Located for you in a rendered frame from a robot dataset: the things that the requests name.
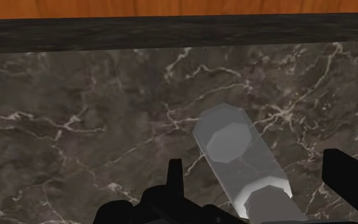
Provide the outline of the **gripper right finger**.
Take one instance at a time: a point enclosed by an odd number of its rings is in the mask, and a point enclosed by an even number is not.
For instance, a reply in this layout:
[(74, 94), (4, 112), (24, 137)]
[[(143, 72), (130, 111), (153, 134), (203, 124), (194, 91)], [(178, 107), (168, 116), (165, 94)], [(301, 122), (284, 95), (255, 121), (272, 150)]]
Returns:
[(322, 180), (358, 211), (358, 159), (336, 149), (325, 149)]

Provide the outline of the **clear grey glass bottle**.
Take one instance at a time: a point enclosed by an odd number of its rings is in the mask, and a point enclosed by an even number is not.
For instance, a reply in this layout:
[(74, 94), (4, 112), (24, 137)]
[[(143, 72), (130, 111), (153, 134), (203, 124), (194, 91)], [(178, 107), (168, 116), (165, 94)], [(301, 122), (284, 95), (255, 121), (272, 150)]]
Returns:
[(306, 220), (283, 168), (243, 109), (220, 104), (204, 111), (193, 135), (239, 217), (251, 224)]

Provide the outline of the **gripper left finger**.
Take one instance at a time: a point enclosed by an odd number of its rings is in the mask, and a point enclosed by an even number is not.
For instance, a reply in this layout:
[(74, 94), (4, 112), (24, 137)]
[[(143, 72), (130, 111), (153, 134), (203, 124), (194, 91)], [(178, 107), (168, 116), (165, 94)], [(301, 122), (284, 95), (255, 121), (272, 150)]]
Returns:
[(169, 161), (164, 185), (146, 189), (135, 206), (113, 200), (100, 206), (93, 224), (196, 224), (198, 206), (184, 197), (182, 160)]

